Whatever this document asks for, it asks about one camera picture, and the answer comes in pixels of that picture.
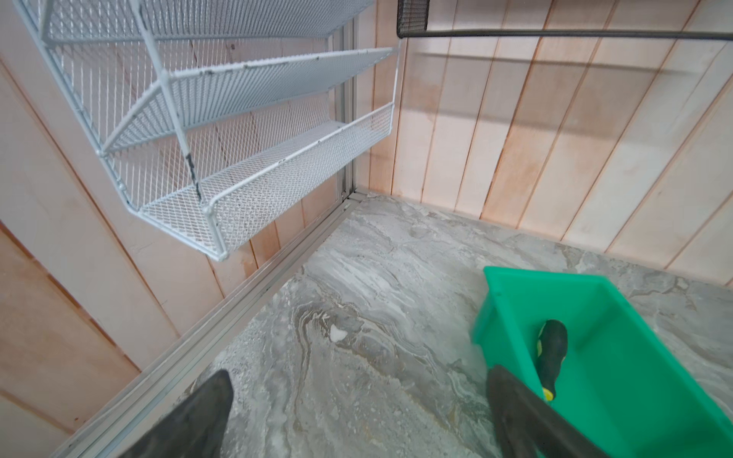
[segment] black and yellow object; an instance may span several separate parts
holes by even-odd
[[[547,320],[537,338],[537,375],[548,401],[555,399],[555,380],[567,355],[567,329],[561,321]]]

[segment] metal frame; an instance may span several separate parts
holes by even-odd
[[[605,29],[448,29],[427,30],[430,0],[399,0],[397,36],[400,38],[433,37],[593,37],[649,38],[671,40],[733,40],[733,33],[681,32],[677,30],[605,30]]]
[[[337,202],[145,369],[51,458],[112,458],[166,415],[191,383],[366,196]]]
[[[312,141],[308,143],[305,147],[302,147],[298,149],[297,151],[293,151],[290,154],[288,154],[286,157],[282,159],[278,159],[276,162],[273,162],[269,164],[266,167],[263,167],[260,169],[257,173],[253,173],[251,176],[245,178],[244,180],[241,180],[239,182],[236,182],[235,184],[229,186],[226,189],[221,190],[215,189],[214,192],[217,192],[213,198],[207,199],[204,195],[203,189],[202,189],[202,183],[205,180],[205,177],[207,175],[202,174],[201,170],[196,167],[196,161],[194,160],[194,157],[192,156],[192,146],[189,144],[191,141],[189,138],[187,138],[187,132],[196,127],[194,125],[185,125],[182,113],[177,110],[177,104],[174,97],[174,89],[173,89],[173,83],[177,81],[178,79],[185,78],[185,77],[196,77],[197,75],[214,75],[216,73],[224,74],[225,72],[232,71],[234,69],[247,69],[247,68],[257,68],[257,67],[263,67],[265,65],[280,65],[280,64],[286,64],[286,63],[297,63],[301,61],[306,61],[307,59],[310,60],[318,60],[323,59],[324,57],[335,57],[335,56],[351,56],[351,55],[367,55],[369,53],[374,53],[381,51],[383,55],[380,59],[383,59],[388,54],[384,54],[385,50],[362,50],[362,51],[356,51],[353,50],[353,19],[348,21],[345,26],[341,27],[340,29],[336,30],[336,35],[334,35],[334,45],[338,45],[338,48],[341,48],[343,51],[335,51],[330,53],[316,53],[311,54],[308,56],[296,56],[296,57],[287,57],[287,58],[275,58],[275,59],[268,59],[265,61],[255,61],[255,62],[244,62],[240,64],[223,64],[223,65],[217,65],[215,67],[207,67],[206,69],[202,68],[196,68],[189,69],[189,70],[178,70],[178,71],[171,71],[166,68],[166,65],[163,63],[163,58],[161,57],[161,51],[158,48],[158,42],[162,40],[172,40],[172,39],[178,39],[181,38],[179,36],[158,36],[153,33],[153,31],[150,29],[149,25],[146,24],[146,16],[145,14],[149,14],[148,11],[145,10],[145,6],[143,5],[142,0],[123,0],[126,3],[123,4],[122,7],[125,11],[124,14],[127,16],[131,16],[132,19],[134,19],[134,24],[137,27],[137,30],[140,32],[138,37],[128,38],[128,40],[142,40],[144,43],[144,47],[147,49],[147,54],[150,57],[150,61],[152,62],[152,68],[155,71],[155,76],[157,76],[157,80],[154,80],[152,83],[152,86],[149,87],[146,92],[141,94],[141,96],[137,99],[137,101],[134,103],[134,105],[130,108],[130,110],[127,112],[126,115],[124,115],[120,121],[119,124],[117,124],[116,128],[114,128],[111,131],[111,134],[106,139],[101,138],[99,133],[96,131],[97,128],[95,126],[94,121],[92,120],[91,116],[95,116],[94,114],[90,114],[85,109],[85,102],[80,99],[80,97],[74,92],[74,81],[71,81],[71,77],[66,73],[66,69],[64,68],[64,63],[62,60],[60,60],[59,54],[51,47],[54,44],[57,43],[87,43],[87,42],[94,42],[94,43],[111,43],[113,39],[106,39],[104,37],[92,37],[89,39],[86,37],[84,40],[59,40],[55,41],[53,35],[49,32],[51,30],[51,23],[52,21],[58,21],[58,18],[53,19],[52,16],[54,14],[53,7],[55,5],[55,1],[60,0],[39,0],[43,3],[44,7],[41,9],[42,14],[39,18],[37,18],[37,12],[35,11],[35,7],[32,6],[30,3],[28,3],[28,0],[15,0],[16,8],[18,9],[19,13],[21,14],[21,17],[23,19],[23,22],[26,24],[26,27],[31,32],[31,35],[33,36],[33,40],[36,43],[36,46],[38,47],[40,53],[43,56],[43,59],[45,60],[46,64],[50,67],[51,73],[54,77],[54,80],[58,84],[58,86],[61,88],[62,93],[67,99],[67,102],[72,106],[73,111],[75,112],[75,115],[77,117],[77,120],[82,125],[82,128],[84,129],[84,132],[89,139],[89,142],[92,144],[93,148],[95,149],[97,156],[101,160],[102,164],[104,165],[105,170],[107,171],[107,174],[112,179],[115,188],[117,190],[118,195],[125,203],[125,207],[127,210],[132,213],[133,215],[137,216],[138,218],[146,221],[149,224],[152,224],[153,226],[157,227],[158,229],[170,234],[171,236],[175,237],[177,240],[185,243],[186,245],[201,251],[202,253],[208,255],[210,258],[214,259],[215,261],[222,261],[226,259],[229,255],[229,253],[236,248],[238,248],[236,245],[239,243],[239,240],[235,237],[234,242],[232,242],[232,238],[229,237],[227,239],[227,236],[223,233],[223,220],[222,218],[229,218],[230,215],[219,215],[218,214],[218,207],[217,204],[222,201],[222,199],[227,198],[228,196],[231,196],[233,193],[243,193],[248,192],[245,191],[245,187],[253,183],[257,178],[263,177],[268,172],[273,172],[277,170],[278,167],[283,166],[286,163],[289,163],[290,161],[306,154],[309,152],[313,152],[314,154],[318,151],[323,152],[324,149],[333,149],[336,145],[339,144],[339,142],[344,141],[350,141],[350,139],[355,138],[351,137],[350,135],[357,135],[355,126],[358,126],[359,122],[362,123],[362,125],[367,126],[368,118],[376,117],[379,114],[383,113],[383,110],[389,109],[391,111],[394,111],[394,94],[393,94],[393,100],[391,103],[388,103],[384,105],[383,107],[378,108],[377,110],[372,111],[372,113],[367,114],[363,117],[360,117],[359,119],[353,119],[353,82],[350,80],[350,77],[345,81],[341,82],[340,85],[336,87],[336,95],[337,95],[337,112],[338,112],[338,118],[342,122],[347,122],[347,124],[342,125],[338,129],[330,132],[328,135],[323,136],[322,138],[319,138],[317,141]],[[204,35],[196,35],[195,37],[191,36],[191,38],[207,38],[208,36]],[[393,48],[391,52],[397,51],[398,48]],[[399,69],[399,65],[395,69],[395,83],[397,82],[397,71]],[[178,145],[180,145],[180,154],[183,158],[184,167],[185,170],[188,173],[188,177],[190,180],[190,186],[189,188],[192,189],[191,192],[195,192],[195,199],[198,200],[198,206],[199,210],[201,212],[202,218],[201,219],[191,219],[191,223],[195,226],[193,229],[193,232],[187,232],[185,227],[180,228],[179,226],[175,226],[172,222],[160,220],[157,218],[159,214],[154,213],[146,213],[146,208],[150,209],[152,207],[152,204],[154,203],[160,203],[163,198],[158,198],[155,201],[147,201],[147,203],[144,201],[142,204],[137,203],[137,199],[135,197],[136,191],[134,188],[128,189],[128,185],[125,184],[125,178],[121,177],[118,170],[116,169],[116,164],[119,165],[119,160],[115,162],[116,158],[114,157],[113,153],[117,153],[119,148],[114,147],[115,139],[119,137],[120,133],[125,129],[125,126],[129,124],[132,119],[135,118],[136,114],[139,114],[142,110],[142,108],[145,106],[146,103],[150,102],[151,97],[154,97],[155,94],[162,94],[163,96],[163,102],[165,107],[162,107],[166,115],[170,118],[170,122],[173,127],[173,132],[175,134],[175,138],[177,139]],[[255,108],[247,108],[245,112],[250,111],[251,109]],[[227,116],[236,116],[238,113],[233,114],[227,114],[224,117]],[[384,127],[384,131],[380,134],[380,137],[378,139],[375,139],[375,142],[378,140],[381,140],[384,137],[387,137],[391,133],[392,129],[392,119],[393,119],[394,113],[390,113],[390,123],[388,127]],[[200,125],[209,125],[215,121],[221,120],[223,118],[219,117],[216,119],[206,119],[205,122],[199,123]],[[154,138],[145,138],[145,140],[142,142],[148,142],[152,141]],[[333,144],[324,144],[323,142],[332,140]],[[124,148],[132,147],[133,144],[125,145]],[[361,151],[357,152],[351,152],[350,156],[350,163],[347,164],[347,166],[341,170],[339,173],[339,191],[342,196],[345,196],[348,191],[353,189],[353,159],[358,155],[361,154]],[[177,191],[183,191],[186,188],[178,188]],[[175,206],[171,207],[171,212],[176,211]],[[253,221],[256,221],[256,224],[251,224],[251,227],[247,230],[252,232],[256,232],[259,230],[257,227],[255,227],[257,224],[261,224],[262,222],[259,221],[259,219],[262,219],[260,215],[253,215],[252,218],[255,218]],[[208,235],[205,238],[198,238],[196,236],[196,233],[199,234],[205,234],[208,233]]]

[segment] metal bar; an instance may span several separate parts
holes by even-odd
[[[333,47],[331,51],[343,51],[345,49],[345,43],[344,43],[344,28],[339,27],[333,35],[332,38]],[[346,121],[346,111],[345,111],[345,97],[346,97],[346,91],[345,91],[345,83],[341,82],[340,84],[337,84],[334,87],[334,104],[336,109],[336,121],[343,122],[347,124]],[[346,196],[348,195],[346,193],[346,169],[348,167],[348,164],[342,168],[340,168],[336,172],[336,184],[337,184],[337,190],[338,190],[338,196],[340,199],[346,199]]]
[[[399,51],[402,47],[402,40],[397,42],[397,63],[394,65],[394,86],[392,87],[392,106],[394,107],[394,100],[397,97],[397,77],[399,73]],[[392,123],[394,121],[394,108],[389,114],[389,132],[392,132]]]
[[[174,72],[170,72],[170,79],[171,81],[182,79],[182,78],[191,78],[194,76],[200,76],[201,74],[212,74],[212,73],[229,73],[233,70],[243,70],[245,68],[255,68],[255,67],[272,67],[275,65],[280,64],[290,64],[293,62],[303,62],[303,61],[311,61],[311,60],[318,60],[321,58],[336,58],[340,56],[352,56],[355,54],[374,54],[374,53],[383,53],[388,50],[392,50],[391,53],[386,54],[386,57],[389,57],[393,54],[396,48],[370,48],[370,49],[349,49],[345,51],[326,51],[323,53],[311,53],[311,54],[301,54],[299,56],[286,56],[286,57],[273,57],[270,59],[260,59],[255,61],[246,61],[246,62],[235,62],[234,64],[220,64],[220,65],[213,65],[211,67],[197,67],[197,68],[186,68],[184,70],[176,70]]]
[[[43,10],[41,12],[40,20],[38,21],[40,25],[41,40],[44,43],[48,43],[50,41],[48,38],[48,32],[51,27],[51,12],[54,11],[52,7],[53,1],[54,0],[44,0]]]
[[[174,347],[145,369],[115,399],[91,418],[51,458],[112,457],[128,435],[144,434],[148,424],[169,411],[188,387],[313,251],[357,207],[338,202],[242,283]]]
[[[304,37],[303,35],[278,35],[278,38],[324,38],[328,39],[331,34],[327,35],[318,35],[316,37],[314,36],[307,36]],[[266,37],[262,35],[226,35],[226,34],[202,34],[202,35],[158,35],[155,37],[155,40],[158,42],[161,41],[181,41],[181,40],[262,40],[265,38],[272,38],[272,37]],[[94,43],[120,43],[120,42],[126,42],[126,43],[133,43],[133,42],[141,42],[144,41],[143,37],[98,37],[98,38],[66,38],[63,40],[54,40],[52,38],[48,38],[48,40],[44,40],[46,44],[49,46],[60,46],[60,45],[88,45],[88,44],[94,44]]]
[[[214,211],[213,206],[207,205],[203,208],[203,212],[206,224],[208,224],[209,231],[211,231],[211,236],[214,239],[214,243],[216,244],[216,247],[220,249],[220,252],[216,256],[216,260],[224,261],[229,257],[229,251],[226,249],[226,242],[224,241],[224,236],[221,233],[219,221],[216,218],[216,211]]]
[[[676,32],[652,30],[570,30],[570,29],[460,29],[424,30],[397,34],[400,38],[432,37],[597,37],[649,38],[660,40],[722,40],[733,41],[733,33]]]
[[[122,117],[122,119],[119,121],[119,124],[114,128],[112,133],[109,134],[109,137],[107,137],[107,141],[104,142],[104,145],[102,146],[102,151],[105,152],[115,152],[121,149],[127,149],[130,146],[120,147],[120,148],[114,148],[114,142],[117,141],[117,139],[125,132],[125,129],[128,128],[128,125],[135,120],[135,117],[138,115],[138,112],[141,111],[145,106],[148,104],[148,102],[151,101],[151,99],[155,98],[158,95],[158,89],[160,89],[161,82],[160,80],[153,81],[150,86],[145,89],[145,91],[142,93],[140,98],[138,100],[135,100],[135,103],[130,108],[130,110],[125,113],[125,115]],[[166,133],[166,135],[157,137],[167,137],[170,133]]]
[[[354,122],[351,122],[350,124],[347,124],[345,126],[342,126],[342,127],[338,128],[338,129],[334,130],[333,132],[329,133],[328,135],[323,136],[322,138],[320,138],[320,139],[312,142],[311,144],[309,144],[309,145],[307,145],[307,146],[305,146],[303,148],[300,148],[298,151],[296,151],[296,152],[288,155],[286,158],[283,158],[283,159],[281,159],[281,160],[279,160],[279,161],[277,161],[277,162],[275,162],[273,164],[270,164],[269,166],[265,167],[264,169],[258,171],[256,174],[250,175],[249,177],[247,177],[246,179],[240,181],[236,185],[230,186],[227,189],[225,189],[224,191],[222,191],[219,194],[217,194],[216,196],[214,196],[211,199],[211,205],[214,205],[220,199],[224,198],[228,194],[233,193],[234,191],[236,191],[237,189],[243,187],[244,185],[246,185],[247,183],[251,182],[252,180],[261,177],[263,174],[268,173],[270,170],[273,170],[274,168],[279,167],[280,165],[282,165],[283,163],[286,163],[289,160],[295,159],[296,157],[298,157],[299,155],[303,154],[305,151],[308,151],[309,149],[311,149],[312,147],[316,146],[317,144],[319,144],[319,143],[321,143],[323,141],[326,141],[326,140],[328,140],[329,138],[331,138],[331,137],[333,137],[335,135],[340,134],[344,130],[346,130],[349,127],[355,125],[357,122],[359,122],[359,121],[361,121],[363,119],[366,119],[367,117],[370,117],[370,116],[376,114],[379,111],[386,110],[386,109],[389,109],[391,107],[394,107],[394,102],[391,102],[391,103],[388,103],[388,104],[386,104],[384,106],[381,106],[380,108],[377,108],[376,110],[372,111],[371,113],[367,113],[367,114],[363,115],[362,117],[360,117],[359,119],[355,120]]]

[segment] wall-mounted shelf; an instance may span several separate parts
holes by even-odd
[[[24,0],[40,19],[43,41],[96,43],[143,40],[128,0]],[[233,37],[326,38],[373,0],[141,1],[141,17],[157,40]]]
[[[394,52],[337,51],[176,70],[169,80],[183,128],[194,128],[283,100],[328,91]],[[175,133],[161,80],[135,102],[102,146],[114,151]]]
[[[214,260],[391,132],[394,89],[331,118],[397,50],[325,52],[372,2],[15,0],[127,208]]]

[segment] black mesh basket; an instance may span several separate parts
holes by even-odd
[[[399,0],[397,5],[397,36],[400,38],[428,37],[616,37],[668,38],[681,40],[733,41],[733,33],[679,32],[665,30],[604,30],[604,29],[459,29],[427,30],[430,0]]]

